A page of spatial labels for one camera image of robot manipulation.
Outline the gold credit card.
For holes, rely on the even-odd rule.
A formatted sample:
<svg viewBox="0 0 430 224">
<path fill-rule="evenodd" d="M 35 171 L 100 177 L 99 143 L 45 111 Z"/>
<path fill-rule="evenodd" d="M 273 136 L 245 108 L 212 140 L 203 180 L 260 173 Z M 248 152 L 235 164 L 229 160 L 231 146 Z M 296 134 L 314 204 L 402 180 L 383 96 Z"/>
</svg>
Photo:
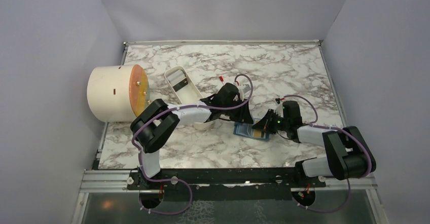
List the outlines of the gold credit card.
<svg viewBox="0 0 430 224">
<path fill-rule="evenodd" d="M 265 139 L 266 133 L 259 131 L 259 130 L 253 130 L 253 138 L 256 139 Z"/>
</svg>

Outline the blue leather card holder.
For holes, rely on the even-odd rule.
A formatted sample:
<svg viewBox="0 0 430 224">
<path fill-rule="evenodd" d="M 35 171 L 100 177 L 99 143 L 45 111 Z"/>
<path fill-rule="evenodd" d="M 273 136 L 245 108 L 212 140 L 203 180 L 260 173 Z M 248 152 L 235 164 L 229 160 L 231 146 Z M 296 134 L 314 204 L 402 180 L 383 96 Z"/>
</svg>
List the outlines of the blue leather card holder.
<svg viewBox="0 0 430 224">
<path fill-rule="evenodd" d="M 260 140 L 260 141 L 269 141 L 269 134 L 267 134 L 267 133 L 266 133 L 266 138 L 265 139 L 256 139 L 256 138 L 253 138 L 253 129 L 252 129 L 252 126 L 253 126 L 253 124 L 246 124 L 246 123 L 235 122 L 234 123 L 233 134 L 237 135 L 237 136 L 241 136 L 241 137 L 246 137 L 246 138 L 250 138 L 250 139 Z"/>
</svg>

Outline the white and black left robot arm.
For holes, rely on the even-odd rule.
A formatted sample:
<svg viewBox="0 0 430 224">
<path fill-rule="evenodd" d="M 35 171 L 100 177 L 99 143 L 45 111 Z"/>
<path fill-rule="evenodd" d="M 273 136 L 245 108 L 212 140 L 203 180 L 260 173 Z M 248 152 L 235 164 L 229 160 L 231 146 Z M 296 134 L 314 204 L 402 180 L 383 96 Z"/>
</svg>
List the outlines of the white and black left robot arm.
<svg viewBox="0 0 430 224">
<path fill-rule="evenodd" d="M 249 99 L 236 85 L 226 83 L 218 93 L 191 104 L 167 104 L 154 100 L 130 125 L 132 144 L 138 149 L 140 182 L 148 189 L 159 184 L 159 150 L 177 126 L 208 123 L 227 116 L 233 122 L 253 124 Z"/>
</svg>

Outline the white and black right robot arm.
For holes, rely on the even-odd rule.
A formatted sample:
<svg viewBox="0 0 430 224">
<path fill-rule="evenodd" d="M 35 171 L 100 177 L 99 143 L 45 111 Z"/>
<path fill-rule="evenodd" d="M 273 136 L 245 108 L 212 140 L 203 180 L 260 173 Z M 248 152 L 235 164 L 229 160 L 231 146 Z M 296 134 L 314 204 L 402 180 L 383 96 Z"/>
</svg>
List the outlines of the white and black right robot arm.
<svg viewBox="0 0 430 224">
<path fill-rule="evenodd" d="M 267 134 L 279 131 L 289 140 L 321 146 L 326 155 L 296 163 L 293 182 L 305 187 L 313 177 L 334 177 L 338 180 L 365 177 L 376 169 L 376 161 L 359 129 L 305 124 L 296 101 L 284 101 L 276 110 L 270 109 L 252 128 Z"/>
</svg>

